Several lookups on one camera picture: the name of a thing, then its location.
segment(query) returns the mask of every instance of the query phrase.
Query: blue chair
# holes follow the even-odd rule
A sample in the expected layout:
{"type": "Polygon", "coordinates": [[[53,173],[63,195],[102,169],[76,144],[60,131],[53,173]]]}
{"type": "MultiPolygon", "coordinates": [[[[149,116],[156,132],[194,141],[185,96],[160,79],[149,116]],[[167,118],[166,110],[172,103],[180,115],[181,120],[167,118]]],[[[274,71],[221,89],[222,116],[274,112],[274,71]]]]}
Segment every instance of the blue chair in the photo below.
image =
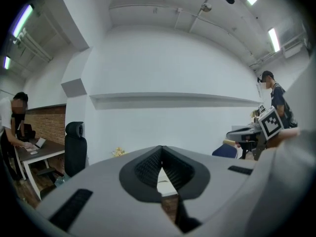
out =
{"type": "Polygon", "coordinates": [[[213,156],[221,156],[226,158],[236,158],[237,157],[237,149],[228,144],[223,144],[218,149],[216,149],[213,153],[213,156]]]}

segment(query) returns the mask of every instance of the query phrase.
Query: white fabric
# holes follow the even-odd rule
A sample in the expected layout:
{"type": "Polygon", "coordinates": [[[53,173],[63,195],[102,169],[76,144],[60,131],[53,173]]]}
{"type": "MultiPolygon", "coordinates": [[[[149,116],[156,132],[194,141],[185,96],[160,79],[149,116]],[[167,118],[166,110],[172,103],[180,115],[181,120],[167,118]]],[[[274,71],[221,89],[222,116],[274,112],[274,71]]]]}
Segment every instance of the white fabric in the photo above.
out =
{"type": "Polygon", "coordinates": [[[5,97],[0,100],[0,138],[5,127],[11,129],[11,116],[11,101],[8,97],[5,97]]]}

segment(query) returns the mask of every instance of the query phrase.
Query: black office chair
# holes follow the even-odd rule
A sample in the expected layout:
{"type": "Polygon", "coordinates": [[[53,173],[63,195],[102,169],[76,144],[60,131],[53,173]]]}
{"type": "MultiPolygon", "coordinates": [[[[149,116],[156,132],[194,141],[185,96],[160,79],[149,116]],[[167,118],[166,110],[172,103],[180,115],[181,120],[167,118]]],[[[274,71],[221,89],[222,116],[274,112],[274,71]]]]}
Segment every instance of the black office chair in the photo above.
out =
{"type": "MultiPolygon", "coordinates": [[[[83,122],[71,122],[66,126],[65,137],[65,173],[72,177],[85,168],[85,160],[87,155],[87,141],[82,137],[83,122]]],[[[63,176],[62,173],[55,168],[47,168],[39,171],[37,176],[47,175],[50,180],[55,183],[56,178],[53,173],[63,176]]],[[[47,187],[40,192],[43,199],[48,193],[56,188],[55,185],[47,187]]]]}
{"type": "Polygon", "coordinates": [[[36,132],[32,130],[32,126],[30,124],[24,124],[24,135],[25,137],[22,137],[21,130],[16,131],[16,136],[21,141],[29,141],[29,139],[34,139],[36,132]]]}

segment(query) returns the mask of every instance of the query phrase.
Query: laptop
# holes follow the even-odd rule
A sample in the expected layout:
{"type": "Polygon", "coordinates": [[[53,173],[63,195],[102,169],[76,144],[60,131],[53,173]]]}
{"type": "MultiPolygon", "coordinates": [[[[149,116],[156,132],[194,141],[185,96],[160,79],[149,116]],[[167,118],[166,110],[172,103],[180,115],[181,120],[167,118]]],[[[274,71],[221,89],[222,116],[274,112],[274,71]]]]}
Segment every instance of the laptop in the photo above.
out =
{"type": "Polygon", "coordinates": [[[33,145],[33,147],[32,148],[26,148],[26,151],[27,152],[32,152],[32,151],[35,151],[37,149],[40,149],[43,146],[43,144],[45,143],[45,141],[46,141],[45,139],[39,138],[39,140],[33,145]]]}

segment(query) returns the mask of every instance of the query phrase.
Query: person's arm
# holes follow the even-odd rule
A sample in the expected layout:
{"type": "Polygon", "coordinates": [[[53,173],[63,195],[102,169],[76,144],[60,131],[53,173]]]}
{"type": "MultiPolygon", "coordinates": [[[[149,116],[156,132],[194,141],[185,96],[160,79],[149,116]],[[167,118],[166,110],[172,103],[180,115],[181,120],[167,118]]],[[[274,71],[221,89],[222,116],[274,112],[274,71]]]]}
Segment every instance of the person's arm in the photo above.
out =
{"type": "Polygon", "coordinates": [[[276,136],[267,141],[267,148],[278,147],[283,140],[296,137],[300,133],[301,129],[298,127],[281,130],[276,136]]]}
{"type": "Polygon", "coordinates": [[[24,134],[24,120],[21,120],[20,130],[21,130],[22,137],[25,137],[25,134],[24,134]]]}
{"type": "Polygon", "coordinates": [[[284,105],[277,105],[276,112],[280,117],[284,116],[284,105]]]}
{"type": "Polygon", "coordinates": [[[13,136],[15,136],[15,118],[11,118],[11,130],[13,136]]]}
{"type": "Polygon", "coordinates": [[[20,141],[17,138],[15,138],[15,136],[13,136],[11,129],[6,127],[5,133],[6,133],[6,136],[8,137],[8,141],[14,146],[21,146],[21,147],[25,146],[25,143],[23,141],[20,141]]]}
{"type": "Polygon", "coordinates": [[[283,98],[283,91],[281,87],[276,87],[274,90],[274,101],[276,104],[276,112],[281,117],[284,116],[285,100],[283,98]]]}

